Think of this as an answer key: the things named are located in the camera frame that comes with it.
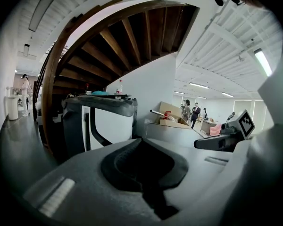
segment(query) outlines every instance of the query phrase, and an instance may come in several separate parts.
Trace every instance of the ceiling light fixture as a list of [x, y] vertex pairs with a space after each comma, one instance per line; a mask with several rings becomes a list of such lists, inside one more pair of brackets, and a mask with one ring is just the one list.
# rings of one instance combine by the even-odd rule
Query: ceiling light fixture
[[23, 55], [25, 56], [25, 57], [27, 57], [28, 56], [28, 50], [29, 50], [29, 44], [25, 44], [24, 45], [24, 50], [23, 50]]
[[189, 83], [189, 85], [194, 85], [194, 86], [198, 86], [198, 87], [201, 87], [201, 88], [209, 89], [209, 86], [205, 86], [205, 85], [199, 85], [199, 84], [195, 84], [195, 83]]
[[32, 19], [30, 20], [30, 24], [28, 29], [31, 31], [36, 31], [41, 19], [43, 18], [46, 10], [51, 5], [54, 0], [40, 0], [36, 9], [33, 12]]
[[224, 92], [222, 92], [222, 94], [225, 95], [225, 96], [234, 97], [234, 96], [232, 96], [232, 95], [230, 95], [230, 94], [226, 94], [226, 93], [224, 93]]
[[257, 58], [257, 60], [260, 62], [261, 66], [263, 67], [265, 73], [267, 74], [267, 76], [270, 76], [272, 74], [272, 69], [269, 66], [269, 63], [262, 51], [262, 49], [257, 49], [256, 51], [254, 51], [255, 56]]
[[185, 95], [185, 93], [181, 93], [181, 92], [177, 92], [177, 91], [173, 91], [173, 93], [178, 93], [178, 94], [181, 94], [181, 95]]

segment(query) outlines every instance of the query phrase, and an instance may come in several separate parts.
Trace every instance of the man in dark suit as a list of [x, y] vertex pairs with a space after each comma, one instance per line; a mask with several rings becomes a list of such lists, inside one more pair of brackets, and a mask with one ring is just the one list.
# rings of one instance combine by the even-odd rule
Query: man in dark suit
[[198, 118], [198, 115], [200, 114], [200, 108], [198, 107], [198, 103], [195, 103], [195, 107], [192, 109], [192, 117], [191, 117], [191, 123], [192, 123], [192, 129], [194, 128], [195, 122]]

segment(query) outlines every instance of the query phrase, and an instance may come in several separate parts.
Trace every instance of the table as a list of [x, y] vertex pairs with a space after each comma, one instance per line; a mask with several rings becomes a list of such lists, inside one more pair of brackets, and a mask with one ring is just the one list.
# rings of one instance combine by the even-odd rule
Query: table
[[214, 127], [214, 126], [216, 126], [215, 123], [210, 122], [210, 121], [203, 120], [203, 123], [202, 123], [202, 126], [201, 126], [200, 131], [204, 131], [205, 133], [207, 133], [207, 134], [209, 135], [209, 133], [210, 133], [210, 128], [211, 128], [211, 127]]

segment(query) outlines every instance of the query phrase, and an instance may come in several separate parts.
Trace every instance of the plastic bottle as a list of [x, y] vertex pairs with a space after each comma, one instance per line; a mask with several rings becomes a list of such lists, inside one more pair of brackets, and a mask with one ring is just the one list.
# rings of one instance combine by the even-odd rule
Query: plastic bottle
[[121, 95], [123, 93], [123, 84], [122, 80], [119, 80], [119, 85], [117, 87], [117, 95]]

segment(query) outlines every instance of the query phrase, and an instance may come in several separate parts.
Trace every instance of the staircase underside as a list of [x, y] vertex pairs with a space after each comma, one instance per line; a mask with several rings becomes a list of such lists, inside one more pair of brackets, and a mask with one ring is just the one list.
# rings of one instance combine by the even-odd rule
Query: staircase underside
[[124, 8], [82, 35], [60, 60], [54, 96], [103, 90], [157, 58], [178, 51], [196, 7], [154, 0]]

